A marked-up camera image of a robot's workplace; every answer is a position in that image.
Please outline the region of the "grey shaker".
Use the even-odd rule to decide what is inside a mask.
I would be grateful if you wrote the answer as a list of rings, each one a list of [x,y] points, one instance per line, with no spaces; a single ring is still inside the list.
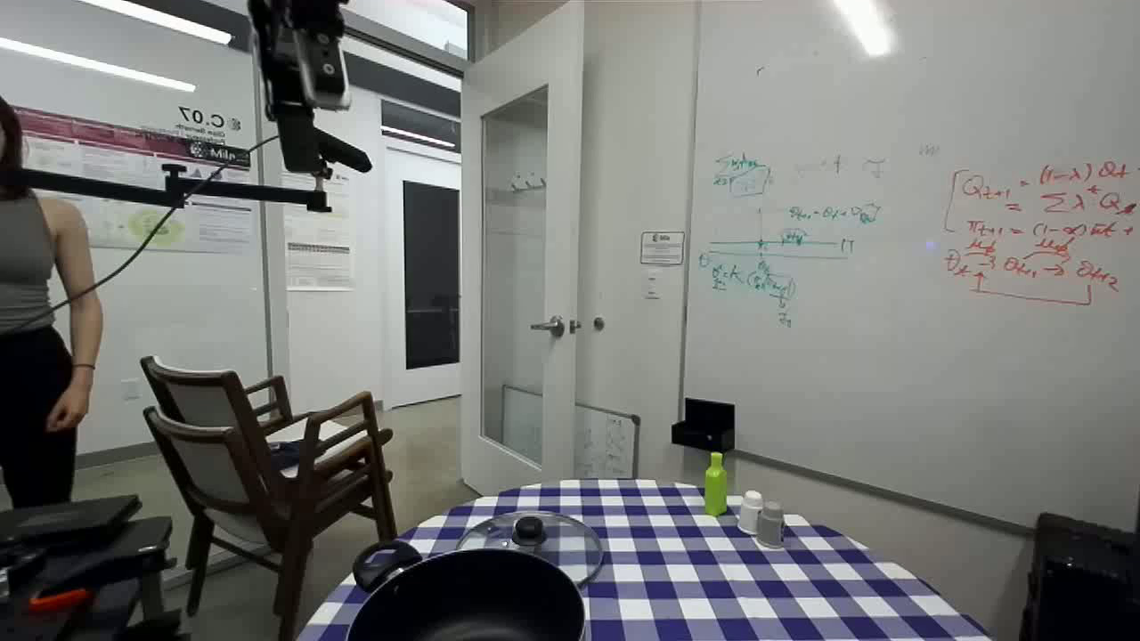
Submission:
[[[756,518],[756,534],[762,547],[782,550],[785,547],[785,510],[777,500],[766,500]]]

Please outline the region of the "white wall sign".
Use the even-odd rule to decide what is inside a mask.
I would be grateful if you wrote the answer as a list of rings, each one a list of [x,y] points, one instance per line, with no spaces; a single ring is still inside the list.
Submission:
[[[687,255],[685,232],[642,232],[640,263],[642,266],[683,266]]]

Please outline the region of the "green bottle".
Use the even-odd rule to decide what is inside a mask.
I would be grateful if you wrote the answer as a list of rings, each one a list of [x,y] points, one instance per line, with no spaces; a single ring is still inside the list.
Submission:
[[[709,464],[705,469],[705,514],[724,516],[728,511],[728,471],[723,461],[723,453],[712,451]]]

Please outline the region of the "white door with dark window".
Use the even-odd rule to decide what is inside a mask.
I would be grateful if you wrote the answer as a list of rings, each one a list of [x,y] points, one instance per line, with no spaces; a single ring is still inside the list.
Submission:
[[[461,392],[461,164],[384,151],[384,404]]]

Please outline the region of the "black cart with gear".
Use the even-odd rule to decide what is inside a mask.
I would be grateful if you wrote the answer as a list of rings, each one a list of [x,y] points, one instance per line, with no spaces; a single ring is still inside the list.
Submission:
[[[0,545],[0,641],[187,641],[166,608],[168,518],[66,545]]]

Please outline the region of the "black box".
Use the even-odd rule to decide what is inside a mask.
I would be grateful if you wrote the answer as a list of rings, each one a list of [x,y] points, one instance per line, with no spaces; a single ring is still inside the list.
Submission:
[[[1019,641],[1140,641],[1140,534],[1041,514]]]

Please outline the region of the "small leaning whiteboard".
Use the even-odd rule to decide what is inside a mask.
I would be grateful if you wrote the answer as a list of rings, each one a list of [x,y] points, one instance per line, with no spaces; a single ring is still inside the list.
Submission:
[[[542,409],[539,391],[500,386],[500,443],[534,463],[542,462]],[[575,477],[638,477],[638,415],[576,401]]]

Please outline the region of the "white paper notice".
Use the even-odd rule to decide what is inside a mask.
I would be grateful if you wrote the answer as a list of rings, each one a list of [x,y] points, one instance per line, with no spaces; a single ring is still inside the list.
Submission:
[[[334,169],[321,182],[327,211],[282,206],[282,226],[293,291],[355,289],[355,224],[350,206],[350,175]]]

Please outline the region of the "black marker holder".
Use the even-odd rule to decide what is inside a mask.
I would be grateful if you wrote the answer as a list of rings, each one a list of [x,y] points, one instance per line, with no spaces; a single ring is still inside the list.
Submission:
[[[679,422],[671,425],[671,443],[697,451],[728,453],[736,448],[736,406],[687,397]]]

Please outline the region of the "white door with glass pane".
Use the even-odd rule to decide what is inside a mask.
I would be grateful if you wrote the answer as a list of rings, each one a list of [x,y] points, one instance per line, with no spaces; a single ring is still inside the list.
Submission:
[[[482,495],[575,474],[583,0],[461,82],[461,480]],[[531,331],[559,315],[564,336]],[[500,443],[500,386],[542,393],[542,462]]]

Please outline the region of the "large wall poster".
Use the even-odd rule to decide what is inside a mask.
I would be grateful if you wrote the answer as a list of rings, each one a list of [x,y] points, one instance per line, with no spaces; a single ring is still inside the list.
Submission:
[[[202,180],[225,164],[219,180],[251,182],[249,151],[213,141],[204,133],[161,133],[147,127],[16,107],[25,135],[28,169],[72,175],[142,188],[166,185],[163,164],[182,164],[186,177]],[[150,250],[192,253],[245,253],[254,240],[253,206],[238,198],[197,194],[162,224],[166,206],[66,194],[41,188],[48,198],[70,200],[85,217],[93,248],[138,248],[150,232]]]

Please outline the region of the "blue white checkered tablecloth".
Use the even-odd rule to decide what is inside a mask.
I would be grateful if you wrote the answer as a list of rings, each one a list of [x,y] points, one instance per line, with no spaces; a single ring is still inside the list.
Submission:
[[[785,546],[762,547],[736,528],[740,503],[715,518],[693,484],[557,480],[472,500],[398,539],[443,555],[494,516],[587,524],[606,547],[598,576],[578,587],[588,641],[986,641],[923,581],[834,529],[785,516]],[[298,641],[347,641],[365,597],[349,573]]]

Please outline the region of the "black cooking pot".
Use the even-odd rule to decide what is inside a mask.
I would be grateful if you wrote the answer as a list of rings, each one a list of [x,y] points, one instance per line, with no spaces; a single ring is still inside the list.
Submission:
[[[420,555],[378,543],[355,559],[365,592],[347,641],[585,641],[583,593],[556,563],[477,547]]]

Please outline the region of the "person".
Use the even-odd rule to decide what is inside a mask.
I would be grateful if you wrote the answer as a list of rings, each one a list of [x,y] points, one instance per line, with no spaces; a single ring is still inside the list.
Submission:
[[[101,351],[85,219],[3,178],[24,133],[0,98],[0,474],[13,508],[70,502]]]

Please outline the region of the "black laptop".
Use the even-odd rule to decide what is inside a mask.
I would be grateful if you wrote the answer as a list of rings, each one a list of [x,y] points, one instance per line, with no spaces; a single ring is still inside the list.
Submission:
[[[78,500],[0,512],[0,550],[6,547],[84,547],[114,539],[142,502],[137,495]]]

